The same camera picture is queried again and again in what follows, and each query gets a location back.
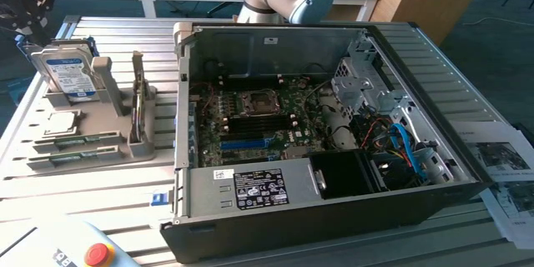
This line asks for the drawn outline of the metal disk bay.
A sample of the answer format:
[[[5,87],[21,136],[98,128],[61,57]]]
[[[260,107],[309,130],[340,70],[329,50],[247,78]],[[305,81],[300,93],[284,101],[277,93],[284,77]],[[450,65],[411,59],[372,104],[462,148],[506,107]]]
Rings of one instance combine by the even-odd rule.
[[[447,166],[452,154],[409,96],[405,95],[387,117],[385,133],[372,144],[381,152],[403,159],[423,183],[454,182],[455,175]]]

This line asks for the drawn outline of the graphics card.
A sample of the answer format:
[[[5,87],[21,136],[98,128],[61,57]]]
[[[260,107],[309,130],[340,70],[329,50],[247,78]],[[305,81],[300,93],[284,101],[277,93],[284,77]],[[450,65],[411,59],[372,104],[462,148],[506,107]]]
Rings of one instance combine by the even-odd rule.
[[[129,141],[130,143],[140,143],[144,133],[144,102],[149,96],[149,88],[144,77],[142,54],[138,51],[132,52],[132,67],[134,80],[132,82],[132,126]]]

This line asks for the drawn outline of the printed paper sheets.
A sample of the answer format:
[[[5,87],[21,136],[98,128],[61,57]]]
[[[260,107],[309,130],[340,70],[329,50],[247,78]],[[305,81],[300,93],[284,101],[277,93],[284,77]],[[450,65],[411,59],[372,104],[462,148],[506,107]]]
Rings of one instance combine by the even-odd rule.
[[[492,181],[480,198],[502,236],[534,250],[534,147],[498,121],[454,121],[452,127]]]

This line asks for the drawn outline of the black open PC case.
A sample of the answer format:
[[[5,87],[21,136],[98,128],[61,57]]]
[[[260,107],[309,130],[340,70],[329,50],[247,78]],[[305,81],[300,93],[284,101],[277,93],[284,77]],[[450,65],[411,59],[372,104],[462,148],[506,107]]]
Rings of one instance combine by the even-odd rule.
[[[239,24],[180,22],[173,27],[179,81],[175,117],[175,187],[172,218],[161,236],[180,263],[296,246],[376,230],[419,224],[444,207],[474,197],[491,185],[438,105],[435,83],[468,94],[456,71],[436,56],[418,29],[403,24]],[[309,76],[333,96],[331,79],[341,58],[369,62],[387,87],[403,90],[444,140],[452,154],[451,183],[427,184],[399,156],[372,140],[385,133],[388,117],[367,106],[349,119],[356,145],[368,159],[380,192],[323,199],[289,209],[189,217],[189,88],[220,77],[273,79]]]

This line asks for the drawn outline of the grey power supply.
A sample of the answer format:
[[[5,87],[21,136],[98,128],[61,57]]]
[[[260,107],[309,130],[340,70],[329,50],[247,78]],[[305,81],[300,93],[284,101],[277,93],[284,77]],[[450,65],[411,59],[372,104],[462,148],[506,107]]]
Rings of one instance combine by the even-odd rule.
[[[197,168],[188,184],[189,217],[259,213],[321,200],[307,158]]]

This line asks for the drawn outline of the silver CPU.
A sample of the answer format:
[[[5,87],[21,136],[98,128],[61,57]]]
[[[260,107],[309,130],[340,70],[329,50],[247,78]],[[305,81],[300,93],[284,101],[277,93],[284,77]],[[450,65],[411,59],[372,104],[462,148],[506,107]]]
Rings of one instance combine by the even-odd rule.
[[[76,131],[77,112],[62,111],[50,113],[44,126],[44,135],[58,135]]]

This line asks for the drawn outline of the hard disk with blue label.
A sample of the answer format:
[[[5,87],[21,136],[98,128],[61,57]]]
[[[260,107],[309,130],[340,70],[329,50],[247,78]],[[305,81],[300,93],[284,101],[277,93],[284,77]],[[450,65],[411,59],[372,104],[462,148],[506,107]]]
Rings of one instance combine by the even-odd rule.
[[[72,103],[96,101],[98,84],[92,77],[93,55],[88,48],[44,48],[30,55],[48,80],[53,93],[62,93]]]

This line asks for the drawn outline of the red emergency stop button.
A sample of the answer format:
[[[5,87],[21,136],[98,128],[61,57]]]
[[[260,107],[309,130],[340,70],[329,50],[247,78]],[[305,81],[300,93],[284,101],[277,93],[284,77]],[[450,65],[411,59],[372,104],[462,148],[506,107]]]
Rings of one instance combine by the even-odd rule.
[[[114,260],[114,249],[109,244],[96,243],[89,246],[82,256],[86,267],[110,267]]]

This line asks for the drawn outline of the CPU socket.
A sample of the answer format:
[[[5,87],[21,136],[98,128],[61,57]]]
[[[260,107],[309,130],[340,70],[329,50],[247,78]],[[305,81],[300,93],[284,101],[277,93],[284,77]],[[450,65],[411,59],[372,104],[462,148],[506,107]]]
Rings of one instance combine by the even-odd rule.
[[[272,89],[240,92],[237,99],[241,116],[269,116],[281,110],[277,93]]]

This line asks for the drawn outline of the grey teach pendant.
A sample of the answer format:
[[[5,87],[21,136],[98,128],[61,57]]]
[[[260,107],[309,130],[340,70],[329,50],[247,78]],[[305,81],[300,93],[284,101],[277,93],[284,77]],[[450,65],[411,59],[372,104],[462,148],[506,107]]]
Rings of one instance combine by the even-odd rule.
[[[32,219],[29,230],[0,247],[0,267],[86,267],[84,254],[96,243],[114,249],[110,267],[141,267],[96,226],[66,215]]]

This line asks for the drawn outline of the green RAM stick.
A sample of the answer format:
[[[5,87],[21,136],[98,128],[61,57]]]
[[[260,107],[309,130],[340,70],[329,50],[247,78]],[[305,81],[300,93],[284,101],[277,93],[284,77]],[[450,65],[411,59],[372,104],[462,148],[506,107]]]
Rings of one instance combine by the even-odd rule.
[[[64,154],[53,154],[48,156],[48,160],[54,163],[66,163],[70,161],[78,161],[89,158],[96,158],[97,157],[97,152],[96,151],[81,151],[81,152],[72,152],[72,153],[64,153]]]
[[[70,136],[62,137],[53,140],[54,145],[60,147],[68,147],[73,145],[82,145],[97,143],[101,141],[101,136],[97,135],[84,135],[84,136]]]

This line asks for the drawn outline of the white tube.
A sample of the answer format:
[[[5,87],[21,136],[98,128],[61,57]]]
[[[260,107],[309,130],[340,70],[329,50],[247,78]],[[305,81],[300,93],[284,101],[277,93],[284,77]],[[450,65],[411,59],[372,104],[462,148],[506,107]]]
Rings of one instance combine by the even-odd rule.
[[[327,124],[327,138],[336,149],[357,149],[357,144],[351,131],[349,119],[343,112],[341,104],[333,96],[320,96],[323,116]]]

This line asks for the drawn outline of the metal drive cage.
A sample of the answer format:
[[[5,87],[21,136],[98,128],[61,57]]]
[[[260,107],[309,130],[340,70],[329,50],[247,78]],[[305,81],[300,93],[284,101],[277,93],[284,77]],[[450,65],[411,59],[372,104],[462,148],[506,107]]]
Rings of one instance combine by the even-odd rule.
[[[405,92],[387,87],[371,63],[341,58],[331,79],[332,92],[341,104],[341,111],[353,117],[363,106],[379,114],[389,115]]]

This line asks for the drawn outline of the blue table bracket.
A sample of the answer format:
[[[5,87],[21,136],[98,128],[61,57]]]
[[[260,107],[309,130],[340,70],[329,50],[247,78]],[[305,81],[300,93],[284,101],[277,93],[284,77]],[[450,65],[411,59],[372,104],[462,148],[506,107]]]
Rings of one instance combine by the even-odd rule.
[[[173,202],[173,192],[172,191],[155,191],[149,199],[149,206],[165,206]]]

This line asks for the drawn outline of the grey parts rack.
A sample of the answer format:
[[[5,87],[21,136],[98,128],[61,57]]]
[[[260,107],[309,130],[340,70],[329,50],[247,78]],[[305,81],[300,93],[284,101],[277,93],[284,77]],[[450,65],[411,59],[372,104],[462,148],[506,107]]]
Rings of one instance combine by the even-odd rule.
[[[66,45],[73,45],[76,48],[88,48],[88,51],[93,55],[89,65],[92,77],[98,84],[96,91],[98,99],[96,101],[72,103],[62,93],[53,93],[48,87],[44,72],[40,71],[30,58],[30,54],[44,48],[65,48]],[[42,100],[49,104],[49,107],[42,111],[44,122],[41,129],[30,141],[32,152],[24,159],[30,170],[40,172],[53,171],[58,168],[85,169],[151,160],[155,157],[155,96],[157,89],[149,84],[146,78],[149,96],[144,102],[142,141],[140,143],[130,143],[132,82],[134,75],[128,88],[120,88],[110,73],[112,60],[109,57],[100,56],[94,39],[92,37],[53,39],[44,46],[25,42],[20,48],[44,78],[46,90]],[[66,134],[44,135],[48,116],[50,113],[62,111],[77,112],[76,131]],[[101,136],[101,141],[60,148],[53,143],[53,140],[57,138],[84,135]],[[48,160],[48,156],[53,154],[81,151],[96,151],[97,157],[60,164],[54,164]]]

